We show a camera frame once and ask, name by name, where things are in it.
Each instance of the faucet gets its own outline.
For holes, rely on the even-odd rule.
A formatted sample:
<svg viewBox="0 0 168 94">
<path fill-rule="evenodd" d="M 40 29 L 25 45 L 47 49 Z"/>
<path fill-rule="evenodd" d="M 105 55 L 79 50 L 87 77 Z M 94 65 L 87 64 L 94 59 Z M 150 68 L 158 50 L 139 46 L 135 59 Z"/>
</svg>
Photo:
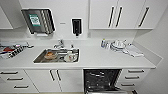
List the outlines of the faucet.
<svg viewBox="0 0 168 94">
<path fill-rule="evenodd" d="M 58 48 L 58 49 L 64 48 L 64 42 L 62 39 L 58 40 L 58 43 L 59 43 L 58 45 L 54 45 L 54 48 Z"/>
</svg>

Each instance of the dishwasher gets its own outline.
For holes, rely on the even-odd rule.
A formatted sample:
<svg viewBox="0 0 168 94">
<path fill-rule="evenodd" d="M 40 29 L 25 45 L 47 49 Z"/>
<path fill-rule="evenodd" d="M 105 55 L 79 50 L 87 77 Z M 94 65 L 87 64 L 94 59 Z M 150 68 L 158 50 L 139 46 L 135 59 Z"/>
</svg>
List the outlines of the dishwasher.
<svg viewBox="0 0 168 94">
<path fill-rule="evenodd" d="M 85 94 L 128 94 L 115 87 L 121 69 L 84 69 Z"/>
</svg>

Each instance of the paper towel dispenser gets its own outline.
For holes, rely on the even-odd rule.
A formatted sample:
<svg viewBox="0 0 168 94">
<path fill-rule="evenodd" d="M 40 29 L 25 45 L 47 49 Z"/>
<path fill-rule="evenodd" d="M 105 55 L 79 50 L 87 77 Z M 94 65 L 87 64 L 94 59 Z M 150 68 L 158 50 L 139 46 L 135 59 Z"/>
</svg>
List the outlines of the paper towel dispenser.
<svg viewBox="0 0 168 94">
<path fill-rule="evenodd" d="M 49 9 L 22 9 L 22 14 L 30 29 L 31 34 L 55 31 L 51 11 Z"/>
</svg>

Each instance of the drawer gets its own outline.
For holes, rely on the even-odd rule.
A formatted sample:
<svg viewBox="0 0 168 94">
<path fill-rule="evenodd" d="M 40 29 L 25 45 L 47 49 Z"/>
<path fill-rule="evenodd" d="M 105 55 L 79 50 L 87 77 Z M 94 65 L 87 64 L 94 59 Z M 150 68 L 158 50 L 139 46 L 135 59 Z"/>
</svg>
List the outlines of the drawer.
<svg viewBox="0 0 168 94">
<path fill-rule="evenodd" d="M 39 93 L 33 84 L 0 84 L 0 93 Z"/>
<path fill-rule="evenodd" d="M 133 91 L 139 84 L 140 82 L 117 82 L 115 86 L 122 90 Z"/>
<path fill-rule="evenodd" d="M 150 69 L 122 69 L 118 81 L 134 82 L 142 81 L 148 74 Z"/>
<path fill-rule="evenodd" d="M 6 83 L 31 83 L 24 70 L 0 70 L 0 77 Z"/>
</svg>

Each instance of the white wall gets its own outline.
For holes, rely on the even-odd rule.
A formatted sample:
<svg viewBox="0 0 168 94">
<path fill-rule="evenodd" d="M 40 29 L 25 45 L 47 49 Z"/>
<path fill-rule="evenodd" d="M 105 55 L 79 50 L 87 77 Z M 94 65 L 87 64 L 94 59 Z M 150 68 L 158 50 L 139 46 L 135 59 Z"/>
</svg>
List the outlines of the white wall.
<svg viewBox="0 0 168 94">
<path fill-rule="evenodd" d="M 27 27 L 15 30 L 0 30 L 0 39 L 21 40 L 87 40 L 90 39 L 121 39 L 132 42 L 137 30 L 88 30 L 89 0 L 19 0 L 22 8 L 49 8 L 56 31 L 49 37 L 36 37 L 30 34 Z M 72 18 L 82 18 L 82 34 L 76 39 L 72 34 Z"/>
<path fill-rule="evenodd" d="M 158 54 L 163 59 L 156 69 L 147 75 L 138 94 L 167 94 L 168 93 L 168 8 L 156 29 L 152 31 L 139 30 L 135 36 L 135 42 L 143 45 L 150 51 Z"/>
</svg>

